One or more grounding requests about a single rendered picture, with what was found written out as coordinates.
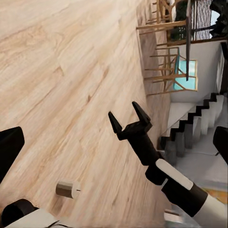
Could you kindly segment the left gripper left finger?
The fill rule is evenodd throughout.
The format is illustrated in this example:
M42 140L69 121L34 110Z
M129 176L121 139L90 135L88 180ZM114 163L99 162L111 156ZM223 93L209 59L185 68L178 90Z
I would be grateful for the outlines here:
M0 132L0 183L25 144L21 127Z

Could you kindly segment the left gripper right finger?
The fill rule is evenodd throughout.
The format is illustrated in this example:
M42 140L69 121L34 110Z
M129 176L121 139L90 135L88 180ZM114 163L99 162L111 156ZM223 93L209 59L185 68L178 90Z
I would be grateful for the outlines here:
M217 126L214 133L213 144L228 164L228 128Z

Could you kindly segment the pillar candle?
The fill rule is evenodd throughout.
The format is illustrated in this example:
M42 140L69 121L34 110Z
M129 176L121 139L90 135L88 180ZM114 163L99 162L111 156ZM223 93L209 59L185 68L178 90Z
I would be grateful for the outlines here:
M75 199L80 193L80 182L69 179L61 179L57 183L56 193L59 196Z

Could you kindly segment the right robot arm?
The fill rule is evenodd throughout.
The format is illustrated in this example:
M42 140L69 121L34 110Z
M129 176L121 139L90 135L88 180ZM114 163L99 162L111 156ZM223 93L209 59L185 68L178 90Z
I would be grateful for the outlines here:
M119 140L128 139L144 166L149 166L145 176L152 183L164 185L162 191L169 201L178 205L203 228L228 228L228 205L221 203L195 185L173 165L166 162L153 146L148 131L150 118L136 103L132 102L139 121L128 124L123 130L114 114L108 113L114 133Z

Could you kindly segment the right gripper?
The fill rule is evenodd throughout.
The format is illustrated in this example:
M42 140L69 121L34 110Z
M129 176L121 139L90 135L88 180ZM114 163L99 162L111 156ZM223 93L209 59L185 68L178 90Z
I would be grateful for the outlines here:
M141 156L148 153L148 151L153 148L153 143L148 136L148 131L150 130L152 123L150 123L148 115L146 115L136 102L132 102L132 104L141 124L123 130L114 114L109 112L108 116L113 126L114 133L118 135L119 140L128 139L136 154Z

